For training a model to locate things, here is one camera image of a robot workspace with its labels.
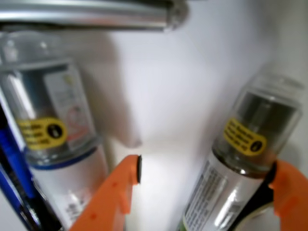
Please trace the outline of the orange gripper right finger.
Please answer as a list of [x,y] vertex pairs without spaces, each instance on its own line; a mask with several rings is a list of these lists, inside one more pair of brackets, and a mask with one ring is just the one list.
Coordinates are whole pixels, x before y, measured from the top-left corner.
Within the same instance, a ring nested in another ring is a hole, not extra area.
[[308,231],[308,178],[290,163],[277,160],[273,190],[274,214],[282,231]]

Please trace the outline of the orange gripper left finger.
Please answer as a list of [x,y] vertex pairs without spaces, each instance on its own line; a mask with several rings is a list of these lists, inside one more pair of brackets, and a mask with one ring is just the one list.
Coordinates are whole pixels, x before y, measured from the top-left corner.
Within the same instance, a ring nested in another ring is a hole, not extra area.
[[133,186],[141,182],[142,157],[126,156],[109,174],[70,228],[72,231],[123,231]]

